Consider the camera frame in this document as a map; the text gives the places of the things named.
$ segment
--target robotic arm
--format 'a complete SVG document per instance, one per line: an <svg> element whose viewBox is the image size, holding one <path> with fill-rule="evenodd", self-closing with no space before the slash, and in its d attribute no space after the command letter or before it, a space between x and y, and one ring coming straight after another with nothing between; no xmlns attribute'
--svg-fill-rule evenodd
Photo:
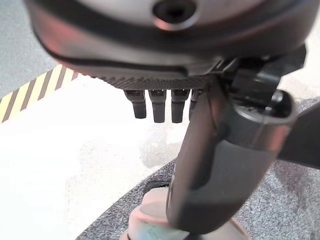
<svg viewBox="0 0 320 240"><path fill-rule="evenodd" d="M294 128L295 103L277 86L304 65L319 0L25 2L46 51L124 90L136 118L147 115L147 90L154 121L164 122L171 90L172 121L179 123L192 92L167 197L172 227L197 235L221 227L282 149L281 157L304 164L288 150L297 149L295 138L286 142L292 128L300 137L303 125ZM314 156L306 164L320 166Z"/></svg>

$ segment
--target floor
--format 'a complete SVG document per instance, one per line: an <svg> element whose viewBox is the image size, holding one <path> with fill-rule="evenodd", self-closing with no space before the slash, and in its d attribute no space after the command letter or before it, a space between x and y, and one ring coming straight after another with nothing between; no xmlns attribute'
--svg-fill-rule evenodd
<svg viewBox="0 0 320 240"><path fill-rule="evenodd" d="M0 98L57 65L34 37L23 2L1 0Z"/></svg>
<svg viewBox="0 0 320 240"><path fill-rule="evenodd" d="M29 28L21 1L1 2L0 96L55 66ZM306 68L281 88L320 95L320 22ZM0 225L8 240L74 240L117 199L178 153L188 120L136 120L122 91L80 77L0 125Z"/></svg>

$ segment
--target yellow and black striped tape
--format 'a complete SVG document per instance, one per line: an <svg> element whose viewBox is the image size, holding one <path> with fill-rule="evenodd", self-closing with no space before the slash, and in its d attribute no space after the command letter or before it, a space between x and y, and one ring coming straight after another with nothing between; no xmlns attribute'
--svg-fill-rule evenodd
<svg viewBox="0 0 320 240"><path fill-rule="evenodd" d="M11 119L19 112L70 83L80 75L81 73L58 65L51 71L38 76L19 89L9 93L0 99L0 123Z"/></svg>

